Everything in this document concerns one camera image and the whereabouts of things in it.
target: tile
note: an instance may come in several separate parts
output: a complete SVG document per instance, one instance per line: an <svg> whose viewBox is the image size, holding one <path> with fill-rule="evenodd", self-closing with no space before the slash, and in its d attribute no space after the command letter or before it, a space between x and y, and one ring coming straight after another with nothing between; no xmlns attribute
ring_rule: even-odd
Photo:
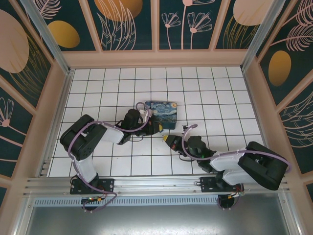
<svg viewBox="0 0 313 235"><path fill-rule="evenodd" d="M136 79L150 79L151 69L150 68L136 68Z"/></svg>
<svg viewBox="0 0 313 235"><path fill-rule="evenodd" d="M209 146L213 151L228 152L225 136L209 136Z"/></svg>
<svg viewBox="0 0 313 235"><path fill-rule="evenodd" d="M229 77L243 77L243 73L241 72L241 68L237 67L226 67Z"/></svg>
<svg viewBox="0 0 313 235"><path fill-rule="evenodd" d="M112 161L112 158L110 157L92 158L92 163L94 165L94 168L96 169L100 177L110 176L111 161Z"/></svg>
<svg viewBox="0 0 313 235"><path fill-rule="evenodd" d="M133 106L125 106L125 107L117 107L116 111L116 122L123 120L125 118L125 114L130 110L133 109Z"/></svg>
<svg viewBox="0 0 313 235"><path fill-rule="evenodd" d="M152 79L166 78L166 69L165 68L151 68L151 78Z"/></svg>
<svg viewBox="0 0 313 235"><path fill-rule="evenodd" d="M151 138L143 138L142 141L133 142L133 156L150 156L151 155Z"/></svg>
<svg viewBox="0 0 313 235"><path fill-rule="evenodd" d="M135 80L120 80L118 92L134 92Z"/></svg>
<svg viewBox="0 0 313 235"><path fill-rule="evenodd" d="M152 92L166 92L167 91L166 79L151 80L151 91Z"/></svg>
<svg viewBox="0 0 313 235"><path fill-rule="evenodd" d="M116 107L101 107L99 121L115 121Z"/></svg>
<svg viewBox="0 0 313 235"><path fill-rule="evenodd" d="M130 156L132 154L132 142L128 141L123 145L113 145L113 156Z"/></svg>
<svg viewBox="0 0 313 235"><path fill-rule="evenodd" d="M103 84L102 92L110 93L110 92L118 92L118 80L105 80Z"/></svg>
<svg viewBox="0 0 313 235"><path fill-rule="evenodd" d="M135 92L150 92L151 80L136 80Z"/></svg>
<svg viewBox="0 0 313 235"><path fill-rule="evenodd" d="M175 102L177 105L185 104L184 92L168 92L168 101Z"/></svg>
<svg viewBox="0 0 313 235"><path fill-rule="evenodd" d="M151 175L151 156L132 157L132 175Z"/></svg>
<svg viewBox="0 0 313 235"><path fill-rule="evenodd" d="M133 80L135 79L135 68L121 69L120 80Z"/></svg>
<svg viewBox="0 0 313 235"><path fill-rule="evenodd" d="M187 105L186 111L188 120L204 119L202 105Z"/></svg>
<svg viewBox="0 0 313 235"><path fill-rule="evenodd" d="M182 78L198 78L196 67L182 67Z"/></svg>
<svg viewBox="0 0 313 235"><path fill-rule="evenodd" d="M246 144L248 145L251 141L258 142L264 145L261 135L245 136Z"/></svg>
<svg viewBox="0 0 313 235"><path fill-rule="evenodd" d="M179 156L172 156L173 175L192 174L191 162L184 162Z"/></svg>
<svg viewBox="0 0 313 235"><path fill-rule="evenodd" d="M177 120L186 120L186 108L184 105L177 106Z"/></svg>
<svg viewBox="0 0 313 235"><path fill-rule="evenodd" d="M184 92L186 105L202 104L200 92Z"/></svg>
<svg viewBox="0 0 313 235"><path fill-rule="evenodd" d="M86 93L101 93L103 81L88 81Z"/></svg>
<svg viewBox="0 0 313 235"><path fill-rule="evenodd" d="M219 105L203 105L204 119L222 119Z"/></svg>
<svg viewBox="0 0 313 235"><path fill-rule="evenodd" d="M163 138L152 138L152 155L169 155L170 147L165 143Z"/></svg>
<svg viewBox="0 0 313 235"><path fill-rule="evenodd" d="M120 69L106 69L104 80L119 80Z"/></svg>
<svg viewBox="0 0 313 235"><path fill-rule="evenodd" d="M184 91L199 91L197 79L183 79Z"/></svg>
<svg viewBox="0 0 313 235"><path fill-rule="evenodd" d="M71 158L53 158L49 177L68 177L72 164Z"/></svg>
<svg viewBox="0 0 313 235"><path fill-rule="evenodd" d="M66 108L63 122L76 122L80 119L83 108Z"/></svg>
<svg viewBox="0 0 313 235"><path fill-rule="evenodd" d="M179 121L177 121L175 129L174 130L170 130L171 135L182 135L182 133L184 132L183 131L183 126L187 126L187 121L186 120L179 120Z"/></svg>
<svg viewBox="0 0 313 235"><path fill-rule="evenodd" d="M88 114L93 119L98 120L99 110L99 107L84 107L82 111L82 116Z"/></svg>
<svg viewBox="0 0 313 235"><path fill-rule="evenodd" d="M166 68L166 77L167 78L181 78L181 69L180 68Z"/></svg>
<svg viewBox="0 0 313 235"><path fill-rule="evenodd" d="M234 96L231 91L218 91L219 104L234 104Z"/></svg>
<svg viewBox="0 0 313 235"><path fill-rule="evenodd" d="M220 105L220 109L223 119L239 118L235 104L222 104Z"/></svg>
<svg viewBox="0 0 313 235"><path fill-rule="evenodd" d="M121 94L131 94L134 99L133 93L119 93L119 94L118 93L102 93L100 105L101 106L116 106L117 97L119 97Z"/></svg>
<svg viewBox="0 0 313 235"><path fill-rule="evenodd" d="M192 172L193 172L194 174L207 174L207 172L205 172L204 170L202 170L202 169L199 167L197 161L193 161L193 162L192 162Z"/></svg>
<svg viewBox="0 0 313 235"><path fill-rule="evenodd" d="M85 93L87 88L87 81L73 81L70 88L70 93Z"/></svg>
<svg viewBox="0 0 313 235"><path fill-rule="evenodd" d="M85 94L69 94L67 107L82 107L84 104Z"/></svg>
<svg viewBox="0 0 313 235"><path fill-rule="evenodd" d="M169 92L181 92L183 91L181 79L167 79L167 90Z"/></svg>
<svg viewBox="0 0 313 235"><path fill-rule="evenodd" d="M118 106L134 105L134 93L119 93L117 105Z"/></svg>
<svg viewBox="0 0 313 235"><path fill-rule="evenodd" d="M64 133L67 129L69 129L73 124L74 124L74 122L64 122L64 123L62 123L62 124L61 124L60 133L59 133L59 135L58 135L58 138L60 138L60 137L63 135L63 133Z"/></svg>
<svg viewBox="0 0 313 235"><path fill-rule="evenodd" d="M233 91L236 104L250 104L250 97L247 91Z"/></svg>
<svg viewBox="0 0 313 235"><path fill-rule="evenodd" d="M246 84L243 78L230 78L229 80L232 90L246 90Z"/></svg>
<svg viewBox="0 0 313 235"><path fill-rule="evenodd" d="M259 135L260 130L256 119L241 119L245 135Z"/></svg>
<svg viewBox="0 0 313 235"><path fill-rule="evenodd" d="M212 78L199 79L200 91L215 91L215 84Z"/></svg>
<svg viewBox="0 0 313 235"><path fill-rule="evenodd" d="M237 104L240 118L255 118L255 114L251 104Z"/></svg>
<svg viewBox="0 0 313 235"><path fill-rule="evenodd" d="M226 136L228 149L230 151L236 151L246 147L246 141L244 136Z"/></svg>
<svg viewBox="0 0 313 235"><path fill-rule="evenodd" d="M202 104L218 104L216 91L201 92Z"/></svg>
<svg viewBox="0 0 313 235"><path fill-rule="evenodd" d="M89 81L104 80L105 69L91 69L89 74Z"/></svg>
<svg viewBox="0 0 313 235"><path fill-rule="evenodd" d="M226 67L212 67L213 77L228 77Z"/></svg>
<svg viewBox="0 0 313 235"><path fill-rule="evenodd" d="M111 176L130 176L132 157L112 157Z"/></svg>
<svg viewBox="0 0 313 235"><path fill-rule="evenodd" d="M150 92L139 92L139 93L135 93L135 102L134 104L136 105L138 102L146 102L146 101L150 101L151 94Z"/></svg>
<svg viewBox="0 0 313 235"><path fill-rule="evenodd" d="M100 106L101 94L86 94L84 107Z"/></svg>
<svg viewBox="0 0 313 235"><path fill-rule="evenodd" d="M60 141L57 141L57 147L54 152L54 157L68 157L68 153L65 151L63 145L61 145Z"/></svg>
<svg viewBox="0 0 313 235"><path fill-rule="evenodd" d="M217 91L230 91L231 86L228 78L214 78L214 83Z"/></svg>
<svg viewBox="0 0 313 235"><path fill-rule="evenodd" d="M197 124L198 126L189 131L191 136L206 136L206 127L204 120L188 120L188 126Z"/></svg>
<svg viewBox="0 0 313 235"><path fill-rule="evenodd" d="M151 92L151 100L167 102L167 92Z"/></svg>
<svg viewBox="0 0 313 235"><path fill-rule="evenodd" d="M73 81L87 81L90 70L75 70Z"/></svg>
<svg viewBox="0 0 313 235"><path fill-rule="evenodd" d="M113 143L109 141L100 141L93 151L94 157L112 156Z"/></svg>
<svg viewBox="0 0 313 235"><path fill-rule="evenodd" d="M206 130L208 136L223 136L225 135L222 120L206 120Z"/></svg>
<svg viewBox="0 0 313 235"><path fill-rule="evenodd" d="M152 175L171 175L171 155L152 156Z"/></svg>
<svg viewBox="0 0 313 235"><path fill-rule="evenodd" d="M225 119L223 124L227 136L243 135L239 119Z"/></svg>
<svg viewBox="0 0 313 235"><path fill-rule="evenodd" d="M211 67L197 67L198 78L212 78Z"/></svg>

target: black object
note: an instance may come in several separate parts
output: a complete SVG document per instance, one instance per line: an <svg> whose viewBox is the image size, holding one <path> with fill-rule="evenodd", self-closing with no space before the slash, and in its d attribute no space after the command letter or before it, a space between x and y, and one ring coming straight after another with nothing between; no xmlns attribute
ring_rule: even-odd
<svg viewBox="0 0 313 235"><path fill-rule="evenodd" d="M277 153L269 150L257 142L250 142L247 150L262 151L277 156ZM238 165L248 173L258 184L270 189L278 190L288 165L281 160L261 154L245 153L238 161Z"/></svg>
<svg viewBox="0 0 313 235"><path fill-rule="evenodd" d="M199 182L201 192L234 192L237 191L236 187L241 188L240 184L229 185L225 181L222 181L219 179L219 177L215 176L201 177Z"/></svg>
<svg viewBox="0 0 313 235"><path fill-rule="evenodd" d="M98 188L100 190L105 190L109 192L113 192L114 190L114 179L99 179L98 175L95 177L97 184L93 185L95 188ZM84 182L77 177L77 179L73 179L71 181L71 188L69 193L71 195L88 195L88 194L101 194L98 191L95 191L91 188L89 188L87 185L84 184Z"/></svg>
<svg viewBox="0 0 313 235"><path fill-rule="evenodd" d="M93 121L94 119L92 117L85 114L62 134L60 143L66 151L77 133ZM93 124L83 132L86 136L80 134L71 149L71 153L75 156L76 160L86 159L94 151L106 131L107 128L105 126Z"/></svg>
<svg viewBox="0 0 313 235"><path fill-rule="evenodd" d="M235 198L228 198L228 195L219 195L217 200L219 200L218 203L224 209L231 208L235 204Z"/></svg>

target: vent grille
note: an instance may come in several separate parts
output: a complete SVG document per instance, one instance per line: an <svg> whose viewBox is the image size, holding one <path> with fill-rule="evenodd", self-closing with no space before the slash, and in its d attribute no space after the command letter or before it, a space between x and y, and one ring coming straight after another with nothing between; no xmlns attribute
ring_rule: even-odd
<svg viewBox="0 0 313 235"><path fill-rule="evenodd" d="M35 207L81 207L82 197L80 198L37 198ZM92 202L87 206L103 205L110 198L101 202ZM154 196L154 197L120 197L113 200L108 206L167 206L167 205L204 205L216 204L217 195L199 196Z"/></svg>

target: white tile floor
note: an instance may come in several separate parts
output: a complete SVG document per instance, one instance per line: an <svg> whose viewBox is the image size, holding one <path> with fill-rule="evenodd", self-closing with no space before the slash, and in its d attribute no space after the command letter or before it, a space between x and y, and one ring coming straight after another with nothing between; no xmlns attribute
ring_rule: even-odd
<svg viewBox="0 0 313 235"><path fill-rule="evenodd" d="M262 144L239 67L76 70L58 138L83 114L114 123L137 102L147 100L176 102L178 121L170 133L181 135L183 125L196 123L198 128L190 134L202 136L212 150L236 150L250 141ZM122 146L100 142L93 163L100 176L205 173L196 162L181 161L161 134ZM58 139L48 176L73 175L71 160Z"/></svg>

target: yellow object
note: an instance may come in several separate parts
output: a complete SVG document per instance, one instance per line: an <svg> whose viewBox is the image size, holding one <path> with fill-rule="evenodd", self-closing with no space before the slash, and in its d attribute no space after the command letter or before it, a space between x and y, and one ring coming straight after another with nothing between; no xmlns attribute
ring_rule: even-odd
<svg viewBox="0 0 313 235"><path fill-rule="evenodd" d="M79 45L80 39L76 29L64 21L53 21L48 24L51 34L58 45L73 48Z"/></svg>
<svg viewBox="0 0 313 235"><path fill-rule="evenodd" d="M273 0L236 0L234 18L241 25L259 25L272 2Z"/></svg>
<svg viewBox="0 0 313 235"><path fill-rule="evenodd" d="M128 18L123 13L120 1L125 8L125 12L129 9L133 18L141 12L142 0L94 0L94 3L106 18L120 22Z"/></svg>
<svg viewBox="0 0 313 235"><path fill-rule="evenodd" d="M268 77L271 84L281 86L289 76L291 70L291 58L283 50L273 54L268 67Z"/></svg>
<svg viewBox="0 0 313 235"><path fill-rule="evenodd" d="M0 10L0 22L0 68L19 73L28 61L27 34L21 24L3 10Z"/></svg>

